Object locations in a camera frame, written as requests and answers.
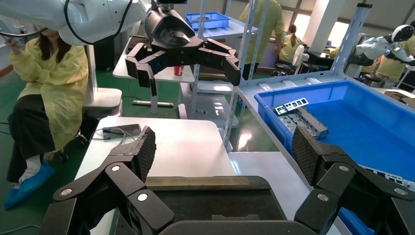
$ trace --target window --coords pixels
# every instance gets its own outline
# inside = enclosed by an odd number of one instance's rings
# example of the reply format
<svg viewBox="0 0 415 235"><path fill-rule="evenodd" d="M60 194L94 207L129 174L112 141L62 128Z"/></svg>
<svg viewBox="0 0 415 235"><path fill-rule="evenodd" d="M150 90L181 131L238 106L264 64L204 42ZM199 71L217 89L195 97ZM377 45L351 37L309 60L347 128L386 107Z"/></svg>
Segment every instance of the window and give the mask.
<svg viewBox="0 0 415 235"><path fill-rule="evenodd" d="M303 39L305 31L307 30L310 18L310 16L298 14L296 21L294 22L294 24L297 27L296 36L299 37L301 40Z"/></svg>
<svg viewBox="0 0 415 235"><path fill-rule="evenodd" d="M340 47L348 27L349 24L347 23L334 23L333 29L331 30L330 36L328 37L328 40L331 41L331 45L333 47Z"/></svg>

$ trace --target white table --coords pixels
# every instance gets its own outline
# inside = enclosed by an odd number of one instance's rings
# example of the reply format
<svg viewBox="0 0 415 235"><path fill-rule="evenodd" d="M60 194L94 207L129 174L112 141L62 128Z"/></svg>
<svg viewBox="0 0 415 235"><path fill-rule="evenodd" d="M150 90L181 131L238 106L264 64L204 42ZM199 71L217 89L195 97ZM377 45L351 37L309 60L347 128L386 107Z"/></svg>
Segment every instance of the white table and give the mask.
<svg viewBox="0 0 415 235"><path fill-rule="evenodd" d="M107 117L99 122L103 127L140 124L150 126L156 133L157 150L148 176L211 177L233 176L228 154L219 135L217 126L211 121L156 119L134 117ZM75 179L99 167L111 149L121 139L93 140L79 167ZM114 211L102 218L92 235L107 235L110 231Z"/></svg>
<svg viewBox="0 0 415 235"><path fill-rule="evenodd" d="M409 98L415 98L415 94L409 93L401 89L384 89L384 88L375 88L375 87L372 87L372 88L382 94L384 94L385 92L398 92L398 93L406 95Z"/></svg>
<svg viewBox="0 0 415 235"><path fill-rule="evenodd" d="M229 158L237 175L254 175L266 179L287 219L294 220L296 211L307 198L310 189L281 152L229 153ZM340 233L339 224L342 222L337 218L327 234L347 234L348 231Z"/></svg>
<svg viewBox="0 0 415 235"><path fill-rule="evenodd" d="M121 57L117 62L117 65L113 71L114 77L120 77L120 78L129 78L134 79L133 77L128 75L127 72L127 65L125 63L125 57L127 57L126 49L130 42L130 39L127 42L127 45L125 46L124 50L122 51ZM154 75L154 79L156 80L156 89L159 90L159 82L178 82L178 83L193 83L195 81L193 72L190 69L190 66L185 66L183 75L182 76L175 76L174 75L174 68L168 67L164 69L163 71L157 73ZM135 100L133 104L137 105L151 105L150 113L153 115L157 114L157 106L165 106L165 107L173 107L172 103L165 103L165 102L158 102L158 95L151 97L150 101L141 101L141 100Z"/></svg>

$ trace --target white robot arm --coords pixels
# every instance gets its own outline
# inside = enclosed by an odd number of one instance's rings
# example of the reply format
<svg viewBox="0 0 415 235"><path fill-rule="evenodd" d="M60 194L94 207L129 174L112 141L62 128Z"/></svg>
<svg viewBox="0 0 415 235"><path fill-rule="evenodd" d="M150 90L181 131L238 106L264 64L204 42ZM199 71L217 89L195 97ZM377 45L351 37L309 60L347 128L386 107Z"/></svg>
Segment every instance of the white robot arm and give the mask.
<svg viewBox="0 0 415 235"><path fill-rule="evenodd" d="M87 42L104 39L117 32L128 3L128 0L71 0L70 25ZM65 0L0 0L0 15L54 29L66 43L85 45L70 31L64 6ZM133 0L121 31L145 20L150 10L151 0Z"/></svg>
<svg viewBox="0 0 415 235"><path fill-rule="evenodd" d="M400 43L412 37L414 28L410 25L401 25L393 34L385 37L370 38L356 46L356 55L362 60L375 60L382 55L405 64L415 64L412 56L407 56Z"/></svg>

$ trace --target person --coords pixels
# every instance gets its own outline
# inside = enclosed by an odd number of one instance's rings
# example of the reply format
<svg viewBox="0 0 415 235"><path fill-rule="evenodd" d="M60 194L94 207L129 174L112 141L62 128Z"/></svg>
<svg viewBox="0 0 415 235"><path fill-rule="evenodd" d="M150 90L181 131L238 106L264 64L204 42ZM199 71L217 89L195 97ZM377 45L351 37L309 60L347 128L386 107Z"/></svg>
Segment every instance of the person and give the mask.
<svg viewBox="0 0 415 235"><path fill-rule="evenodd" d="M415 27L415 21L411 22L411 26ZM401 42L402 49L407 55L415 55L415 36L413 35L409 40ZM371 87L391 89L399 81L405 64L399 61L383 58L376 71L376 77L380 78L381 82L372 82Z"/></svg>
<svg viewBox="0 0 415 235"><path fill-rule="evenodd" d="M282 9L281 6L275 1L270 0L268 6L265 6L265 0L258 0L256 9L255 9L255 19L253 22L253 26L259 28L259 24L261 23L262 11L266 7L267 17L265 19L264 28L262 31L262 36L260 38L260 45L258 49L258 55L255 62L254 72L258 68L259 63L262 63L265 58L265 50L267 49L268 42L270 40L272 31L275 33L275 40L277 43L277 47L275 49L275 54L278 55L281 51L281 39L284 36L284 20L282 18ZM245 11L239 17L239 20L242 22L246 22L248 13L249 13L249 4L246 6ZM248 79L249 72L251 69L252 58L255 49L257 36L252 35L251 40L249 41L248 45L248 53L245 60L244 71L242 77Z"/></svg>
<svg viewBox="0 0 415 235"><path fill-rule="evenodd" d="M282 49L279 54L279 61L282 64L293 66L294 54L299 45L302 45L302 40L296 36L297 27L292 24L288 28L288 35L282 38Z"/></svg>
<svg viewBox="0 0 415 235"><path fill-rule="evenodd" d="M25 50L4 39L15 72L27 82L8 117L15 141L7 173L13 188L4 201L8 210L54 173L43 156L62 149L78 131L89 72L84 48L65 43L57 31L43 31Z"/></svg>

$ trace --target green floor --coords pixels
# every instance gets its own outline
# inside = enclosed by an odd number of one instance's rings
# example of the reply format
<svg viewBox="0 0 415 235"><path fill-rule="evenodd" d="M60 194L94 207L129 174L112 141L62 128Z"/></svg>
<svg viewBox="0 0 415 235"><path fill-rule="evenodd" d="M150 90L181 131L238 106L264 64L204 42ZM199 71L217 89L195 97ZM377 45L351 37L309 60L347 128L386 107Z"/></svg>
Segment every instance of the green floor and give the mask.
<svg viewBox="0 0 415 235"><path fill-rule="evenodd" d="M99 87L121 89L123 95L123 116L154 118L150 116L148 106L132 106L131 102L135 96L144 100L150 98L150 92L146 88L140 88L138 82L130 79L114 78L111 71L97 72L97 82ZM0 122L7 122L7 116L12 112L14 103L20 91L25 86L17 74L14 72L0 78ZM174 108L159 107L157 118L179 118L177 110L179 84L161 82L159 87L159 101L173 102ZM8 127L0 124L0 130L8 131ZM259 126L249 110L245 111L243 124L240 131L240 141L236 147L237 151L278 151L265 131ZM236 138L236 134L231 135L231 140ZM13 139L6 134L0 133L0 234L4 231L15 229L27 224L41 225L43 216L50 203L53 202L53 193L61 186L71 182L82 162L87 150L80 146L78 142L71 142L65 148L69 156L69 162L63 164L58 158L50 164L55 168L56 173L43 185L33 196L20 206L9 211L5 211L2 203L11 189L11 184L6 182L7 168L11 156ZM28 228L12 235L32 235L37 234L38 229Z"/></svg>

